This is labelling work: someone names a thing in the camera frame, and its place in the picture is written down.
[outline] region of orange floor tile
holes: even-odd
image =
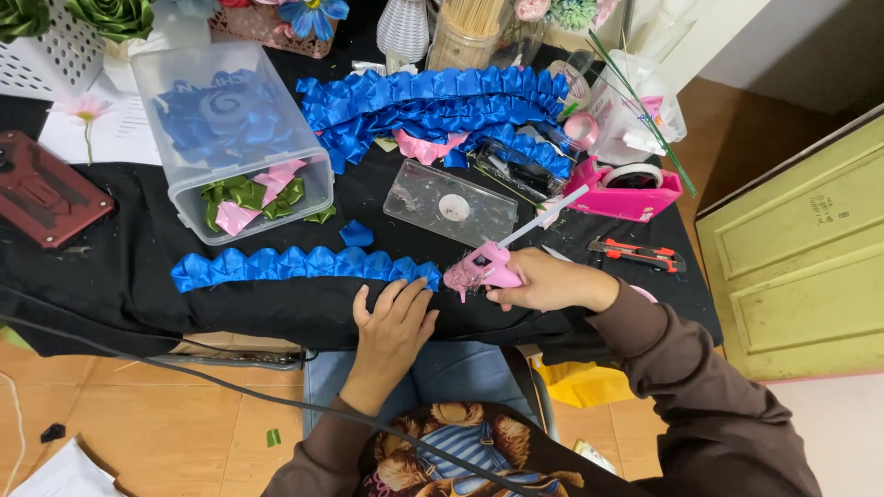
[[[679,100],[689,132],[674,149],[700,195],[684,195],[678,205],[695,249],[698,206],[777,165],[836,124],[700,79]],[[266,394],[290,399],[302,395],[300,371],[187,367]],[[66,424],[69,437],[79,434],[101,465],[136,497],[258,495],[301,438],[299,409],[140,363],[85,356],[43,359],[0,341],[0,371],[17,381],[25,417],[28,450],[16,482],[64,445],[65,440],[39,444],[39,433],[52,423]],[[633,480],[660,474],[656,437],[666,427],[652,405],[651,400],[633,400],[576,409],[555,402],[554,410],[566,447],[583,439],[618,474]],[[274,428],[282,445],[267,447],[266,433]],[[10,388],[0,381],[2,485],[18,458],[16,431]]]

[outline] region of hand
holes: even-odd
[[[514,305],[543,311],[579,305],[602,312],[620,292],[620,283],[602,271],[533,247],[510,252],[507,268],[519,275],[523,286],[488,292],[488,300],[502,304],[503,310]]]
[[[340,398],[353,409],[377,416],[417,353],[433,334],[438,310],[427,312],[433,293],[424,290],[427,279],[410,285],[399,279],[387,285],[375,303],[374,313],[365,307],[369,288],[362,285],[353,300],[353,318],[359,326],[356,360]]]

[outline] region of brown sweatshirt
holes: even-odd
[[[426,406],[392,424],[436,447],[454,437],[481,440],[459,450],[477,447],[487,468],[544,495],[821,496],[791,412],[715,354],[701,325],[678,318],[666,304],[648,302],[622,280],[611,308],[588,320],[622,359],[632,391],[652,396],[655,412],[669,425],[658,438],[664,476],[631,483],[617,478],[505,406]],[[331,407],[349,409],[340,398]],[[365,424],[322,416],[263,497],[508,495],[389,439],[385,433],[372,436]],[[475,451],[469,454],[473,460]]]

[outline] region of paper sheet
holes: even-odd
[[[118,91],[104,73],[95,80],[89,92],[99,100],[113,102],[111,108],[114,110],[96,119],[92,125],[89,133],[92,162],[160,165],[160,155],[141,97]],[[88,162],[83,126],[77,126],[77,120],[63,112],[50,112],[40,133],[40,145],[68,164]]]
[[[125,497],[113,481],[70,439],[9,497]]]

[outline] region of black cable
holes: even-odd
[[[381,423],[380,420],[378,420],[376,417],[366,416],[362,413],[355,412],[355,411],[347,412],[347,411],[327,408],[324,406],[317,406],[315,404],[309,404],[306,402],[289,401],[287,399],[274,397],[272,395],[261,394],[259,392],[254,391],[254,390],[249,390],[248,388],[245,388],[244,386],[237,386],[237,385],[234,385],[233,383],[228,383],[222,379],[215,378],[215,377],[208,375],[206,373],[203,373],[203,372],[189,370],[187,368],[181,368],[179,366],[173,366],[171,364],[161,363],[161,362],[155,361],[153,359],[148,359],[145,357],[138,357],[134,354],[128,354],[126,352],[120,352],[119,350],[115,350],[110,347],[105,347],[104,345],[102,345],[100,343],[96,343],[92,340],[89,340],[89,339],[86,339],[86,338],[83,338],[83,337],[80,337],[77,335],[73,335],[70,333],[62,332],[62,331],[56,330],[54,328],[49,328],[47,326],[36,325],[34,323],[26,321],[25,319],[18,319],[17,317],[6,317],[6,316],[2,316],[2,315],[0,315],[0,319],[4,319],[10,323],[18,323],[20,325],[29,326],[29,327],[34,328],[36,330],[40,330],[42,332],[46,332],[46,333],[50,333],[50,334],[53,334],[56,336],[64,337],[69,340],[76,340],[80,343],[84,343],[86,345],[89,345],[90,347],[96,348],[96,349],[101,350],[101,351],[108,353],[108,354],[113,354],[115,356],[125,357],[125,358],[131,359],[133,361],[139,361],[139,362],[142,362],[145,364],[150,364],[152,366],[165,368],[167,370],[183,372],[185,374],[196,376],[197,378],[205,379],[205,380],[210,381],[216,385],[225,386],[235,392],[239,392],[239,393],[245,394],[245,395],[250,395],[250,396],[255,397],[257,399],[261,399],[264,401],[270,401],[270,402],[276,402],[277,404],[283,404],[286,406],[293,406],[293,407],[301,408],[301,409],[315,410],[315,411],[322,412],[324,414],[332,414],[334,416],[344,417],[345,419],[349,419],[351,421],[357,421],[359,423],[367,424],[377,430],[383,430],[384,432],[390,433],[391,435],[395,435],[395,436],[399,437],[400,439],[403,439],[406,442],[408,442],[416,447],[420,447],[437,457],[441,457],[442,459],[445,459],[446,461],[448,461],[451,464],[459,466],[459,467],[463,468],[464,470],[470,471],[475,475],[478,475],[482,478],[492,481],[492,482],[506,488],[510,492],[516,493],[517,495],[522,495],[523,497],[541,497],[540,493],[538,493],[532,489],[518,485],[515,482],[509,481],[508,479],[503,478],[500,475],[496,475],[488,470],[483,470],[482,468],[476,466],[475,464],[468,463],[468,462],[462,460],[461,458],[456,457],[454,455],[450,455],[446,451],[436,448],[436,447],[434,447],[434,446],[432,446],[422,440],[416,439],[415,437],[412,437],[410,435],[407,435],[406,433],[400,432],[399,430],[395,430],[395,429]]]
[[[77,318],[82,319],[82,320],[84,320],[84,321],[88,321],[89,323],[92,323],[92,324],[95,324],[95,325],[104,326],[104,327],[106,327],[106,328],[110,328],[110,329],[112,329],[114,332],[117,332],[117,333],[128,333],[128,334],[130,334],[130,335],[138,335],[138,336],[140,336],[140,337],[142,337],[142,338],[143,338],[143,337],[146,337],[146,336],[149,336],[149,337],[152,337],[152,338],[158,338],[158,339],[162,339],[162,340],[174,340],[174,341],[181,342],[181,343],[188,343],[188,344],[190,344],[190,345],[196,345],[196,346],[199,346],[199,347],[202,347],[202,348],[207,348],[207,349],[209,349],[209,350],[215,350],[216,352],[239,352],[239,353],[241,353],[241,354],[253,354],[253,355],[256,355],[256,356],[257,356],[257,355],[275,356],[275,357],[281,359],[282,362],[284,362],[284,363],[309,363],[310,361],[316,359],[316,356],[318,356],[318,353],[317,353],[317,354],[314,354],[312,357],[306,357],[306,356],[305,356],[305,357],[291,357],[291,356],[286,356],[285,354],[280,354],[279,352],[270,352],[270,351],[267,351],[267,350],[230,350],[230,349],[228,349],[228,348],[212,347],[211,345],[206,345],[206,344],[204,344],[204,343],[200,343],[200,342],[195,341],[195,340],[186,339],[186,338],[184,338],[184,337],[181,337],[181,338],[175,338],[175,337],[167,337],[167,336],[165,336],[165,335],[147,335],[147,334],[145,334],[145,333],[133,332],[133,331],[131,331],[131,330],[124,330],[123,328],[117,328],[116,326],[110,326],[110,325],[104,325],[104,324],[102,324],[102,323],[98,323],[97,321],[95,321],[95,320],[93,320],[93,319],[89,319],[88,317],[82,316],[82,315],[80,315],[80,314],[78,314],[78,313],[76,313],[76,312],[74,312],[74,311],[72,311],[72,310],[68,310],[68,309],[65,309],[64,307],[61,307],[61,306],[59,306],[59,305],[56,305],[56,304],[54,304],[54,303],[52,303],[52,302],[46,302],[46,301],[41,300],[41,299],[38,299],[38,298],[36,298],[36,297],[32,297],[31,295],[24,294],[24,293],[22,293],[22,292],[20,292],[20,291],[18,291],[18,290],[16,290],[16,289],[14,289],[14,288],[11,288],[11,287],[8,287],[8,286],[4,285],[4,284],[2,284],[2,283],[0,283],[0,287],[1,287],[3,290],[6,290],[7,292],[9,292],[9,293],[11,293],[11,294],[18,295],[19,297],[22,297],[22,298],[24,298],[24,299],[28,299],[28,300],[31,301],[31,302],[37,302],[37,303],[39,303],[39,304],[41,304],[41,305],[44,305],[44,306],[46,306],[46,307],[48,307],[48,308],[50,308],[50,309],[54,309],[54,310],[57,310],[57,311],[59,311],[59,312],[64,312],[65,314],[67,314],[67,315],[69,315],[69,316],[74,316],[74,317],[77,317]]]

